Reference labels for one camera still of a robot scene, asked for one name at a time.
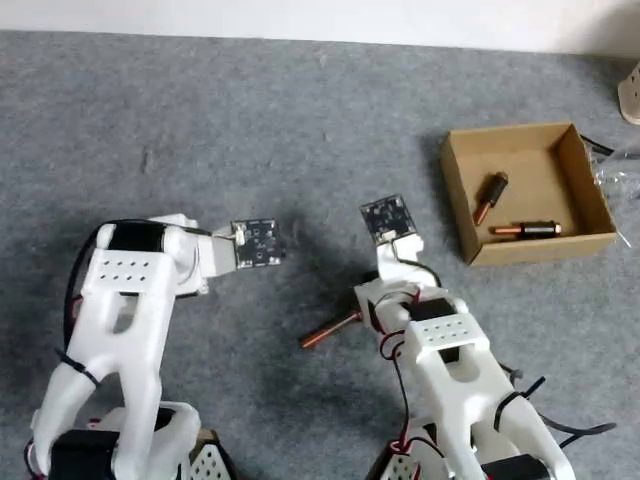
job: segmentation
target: red wire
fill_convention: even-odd
[[[426,438],[423,437],[412,437],[411,439],[407,440],[407,433],[409,430],[409,401],[407,399],[407,392],[406,389],[404,387],[404,382],[402,380],[402,372],[400,371],[400,366],[398,365],[398,356],[400,355],[398,353],[398,349],[404,345],[404,340],[401,340],[400,342],[396,343],[394,345],[394,347],[391,349],[391,354],[390,355],[385,355],[384,353],[384,346],[385,344],[393,337],[396,337],[398,335],[404,334],[404,330],[398,330],[396,332],[392,332],[389,333],[387,335],[385,335],[382,340],[380,341],[380,355],[382,356],[382,358],[384,358],[385,360],[390,360],[393,362],[393,368],[396,371],[396,375],[398,376],[398,382],[400,382],[400,391],[402,393],[402,400],[404,402],[404,422],[402,424],[402,430],[400,430],[400,435],[398,436],[397,440],[392,441],[389,444],[389,448],[391,449],[391,452],[396,454],[396,455],[409,455],[409,450],[411,449],[411,444],[413,442],[422,442],[425,443],[426,445],[428,445],[429,447],[431,447],[433,450],[435,450],[435,452],[442,458],[444,458],[444,454],[442,453],[442,451],[440,451],[440,449],[436,446],[435,443],[427,440]]]
[[[413,478],[411,480],[420,480],[421,473],[422,473],[422,467],[418,465],[418,468],[416,468],[416,473],[413,474]]]

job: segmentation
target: circuit board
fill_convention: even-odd
[[[238,220],[231,222],[235,239],[238,268],[279,265],[284,258],[284,246],[278,224],[273,219]]]
[[[376,246],[416,232],[409,210],[400,195],[392,195],[360,207]]]

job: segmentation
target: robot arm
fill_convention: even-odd
[[[73,334],[34,417],[35,458],[51,480],[78,468],[69,457],[78,443],[87,446],[87,433],[71,430],[78,411],[105,376],[118,373],[125,408],[89,432],[95,435],[88,442],[98,446],[82,452],[96,457],[82,478],[173,480],[200,429],[197,412],[185,404],[165,405],[171,419],[156,428],[174,301],[207,293],[207,278],[279,263],[277,226],[272,220],[233,222],[208,234],[194,220],[173,215],[104,224],[95,243]]]
[[[402,198],[361,210],[376,243],[378,275],[355,287],[357,318],[381,336],[380,353],[401,382],[402,370],[411,370],[428,412],[409,418],[403,394],[400,438],[367,480],[575,480],[529,393],[514,390],[465,302],[417,263],[423,243]]]

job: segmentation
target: cardboard box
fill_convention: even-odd
[[[587,255],[616,237],[587,151],[570,123],[454,130],[444,143],[442,168],[471,265],[501,265]],[[479,227],[472,213],[485,182],[496,172],[509,176],[495,208]],[[489,227],[555,220],[559,237],[518,240],[491,234]]]

